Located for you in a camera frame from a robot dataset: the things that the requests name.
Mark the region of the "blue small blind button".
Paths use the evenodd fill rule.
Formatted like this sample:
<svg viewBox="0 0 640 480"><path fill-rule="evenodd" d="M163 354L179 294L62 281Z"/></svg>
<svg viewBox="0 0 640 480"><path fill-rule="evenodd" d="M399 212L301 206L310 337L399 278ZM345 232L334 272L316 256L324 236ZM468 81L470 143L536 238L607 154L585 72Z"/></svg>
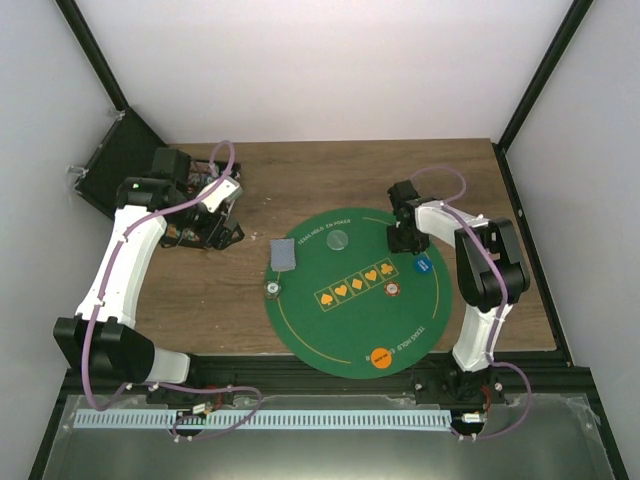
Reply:
<svg viewBox="0 0 640 480"><path fill-rule="evenodd" d="M418 256L414 260L414 268L420 274L430 274L433 271L433 264L428 257Z"/></svg>

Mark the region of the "clear dealer button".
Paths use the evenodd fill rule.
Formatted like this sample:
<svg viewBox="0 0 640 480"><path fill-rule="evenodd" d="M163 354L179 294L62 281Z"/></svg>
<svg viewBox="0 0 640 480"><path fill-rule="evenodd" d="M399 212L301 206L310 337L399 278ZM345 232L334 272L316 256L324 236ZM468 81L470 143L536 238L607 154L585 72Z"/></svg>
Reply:
<svg viewBox="0 0 640 480"><path fill-rule="evenodd" d="M343 230L334 229L328 232L326 243L331 250L341 251L348 245L349 237Z"/></svg>

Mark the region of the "orange big blind button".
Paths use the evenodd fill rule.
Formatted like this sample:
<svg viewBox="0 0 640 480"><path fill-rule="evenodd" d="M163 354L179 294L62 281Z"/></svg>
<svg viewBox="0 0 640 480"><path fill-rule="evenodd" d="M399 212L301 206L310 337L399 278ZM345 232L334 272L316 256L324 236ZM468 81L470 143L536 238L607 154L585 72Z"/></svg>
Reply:
<svg viewBox="0 0 640 480"><path fill-rule="evenodd" d="M393 360L393 352L383 347L375 348L370 355L372 365L379 370L388 369Z"/></svg>

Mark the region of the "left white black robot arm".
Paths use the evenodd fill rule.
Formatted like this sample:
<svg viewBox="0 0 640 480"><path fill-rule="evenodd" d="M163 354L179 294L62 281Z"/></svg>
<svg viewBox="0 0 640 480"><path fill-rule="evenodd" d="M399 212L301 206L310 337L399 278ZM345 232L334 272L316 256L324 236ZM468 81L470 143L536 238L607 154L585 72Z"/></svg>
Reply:
<svg viewBox="0 0 640 480"><path fill-rule="evenodd" d="M227 160L216 153L229 152ZM124 383L169 383L181 403L196 402L203 377L190 370L186 353L158 347L135 329L139 294L157 246L170 229L193 235L170 245L223 250L243 233L230 212L242 193L234 145L213 149L204 178L192 183L193 160L174 148L159 148L151 170L118 187L114 225L96 277L75 314L60 317L53 335L84 388L100 376Z"/></svg>

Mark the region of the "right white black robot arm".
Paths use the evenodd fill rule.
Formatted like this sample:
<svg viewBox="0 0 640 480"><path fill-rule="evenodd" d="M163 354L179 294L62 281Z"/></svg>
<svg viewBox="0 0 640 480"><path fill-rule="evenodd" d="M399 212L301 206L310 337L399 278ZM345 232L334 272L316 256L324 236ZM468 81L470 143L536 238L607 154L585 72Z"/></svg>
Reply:
<svg viewBox="0 0 640 480"><path fill-rule="evenodd" d="M494 359L497 337L506 316L530 287L530 275L511 220L488 219L424 199L404 180L387 191L395 223L387 228L392 253L419 254L435 237L455 251L458 289L465 315L452 356L459 368L444 378L447 396L458 403L480 390L475 372Z"/></svg>

